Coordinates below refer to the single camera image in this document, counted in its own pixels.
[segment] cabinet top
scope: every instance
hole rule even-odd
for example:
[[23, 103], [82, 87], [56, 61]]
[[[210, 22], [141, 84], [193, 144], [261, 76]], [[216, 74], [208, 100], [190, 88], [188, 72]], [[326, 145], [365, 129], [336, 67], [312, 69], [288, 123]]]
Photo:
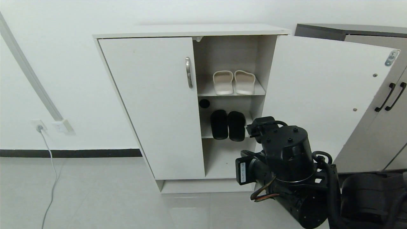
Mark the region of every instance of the cabinet top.
[[357, 24], [297, 24], [297, 28], [317, 29], [344, 35], [366, 35], [381, 37], [407, 37], [407, 28]]
[[279, 35], [291, 34], [291, 30], [268, 24], [179, 24], [179, 25], [142, 25], [134, 26], [131, 32], [109, 31], [94, 34], [93, 38], [129, 38], [129, 37], [190, 37], [190, 36], [227, 36], [227, 35]]

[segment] closed cabinet door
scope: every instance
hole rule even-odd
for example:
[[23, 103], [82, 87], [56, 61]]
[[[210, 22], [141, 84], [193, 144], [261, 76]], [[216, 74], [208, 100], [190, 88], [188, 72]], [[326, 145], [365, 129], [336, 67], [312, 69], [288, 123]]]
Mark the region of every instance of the closed cabinet door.
[[279, 36], [263, 116], [304, 128], [311, 149], [335, 159], [387, 77], [391, 67], [385, 62], [392, 51]]
[[[366, 154], [362, 157], [370, 157], [372, 165], [376, 165], [376, 170], [382, 170], [397, 155], [407, 142], [407, 71], [394, 85], [394, 91], [366, 133]], [[407, 168], [406, 162], [398, 157], [397, 164], [392, 167]]]
[[386, 170], [404, 170], [407, 169], [407, 143], [404, 144], [403, 148], [386, 167]]
[[386, 110], [407, 80], [407, 38], [348, 35], [345, 41], [400, 49], [388, 77], [335, 161], [340, 172], [382, 170], [407, 142], [407, 95], [401, 95], [394, 108]]
[[192, 38], [99, 43], [155, 179], [204, 178]]

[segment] white shoe cabinet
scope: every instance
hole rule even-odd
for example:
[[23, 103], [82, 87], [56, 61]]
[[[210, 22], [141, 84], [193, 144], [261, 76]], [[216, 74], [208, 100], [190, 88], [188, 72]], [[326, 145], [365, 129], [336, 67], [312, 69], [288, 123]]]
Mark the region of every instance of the white shoe cabinet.
[[[162, 193], [252, 191], [236, 182], [242, 142], [215, 140], [210, 114], [273, 116], [335, 158], [386, 78], [397, 50], [294, 37], [267, 24], [135, 26], [94, 35], [129, 125]], [[256, 75], [254, 95], [216, 95], [213, 73]], [[198, 102], [207, 99], [208, 108]]]

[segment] slipper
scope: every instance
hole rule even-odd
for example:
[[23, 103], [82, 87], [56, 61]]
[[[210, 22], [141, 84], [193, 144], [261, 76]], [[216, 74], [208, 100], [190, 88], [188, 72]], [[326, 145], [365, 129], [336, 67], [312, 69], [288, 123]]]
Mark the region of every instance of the slipper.
[[234, 72], [234, 79], [236, 81], [236, 93], [241, 95], [254, 94], [254, 83], [256, 81], [254, 74], [237, 70]]
[[228, 138], [228, 115], [224, 110], [216, 110], [210, 115], [212, 136], [216, 140]]
[[231, 71], [217, 71], [213, 74], [213, 85], [217, 95], [233, 94], [233, 73]]
[[228, 115], [229, 138], [232, 141], [243, 141], [246, 137], [246, 118], [244, 114], [232, 111]]

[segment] label sticker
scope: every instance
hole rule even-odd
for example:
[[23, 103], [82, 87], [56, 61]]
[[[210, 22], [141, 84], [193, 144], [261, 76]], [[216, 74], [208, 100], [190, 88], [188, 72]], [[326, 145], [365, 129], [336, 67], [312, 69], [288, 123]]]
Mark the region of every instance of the label sticker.
[[240, 183], [246, 182], [246, 162], [240, 163]]

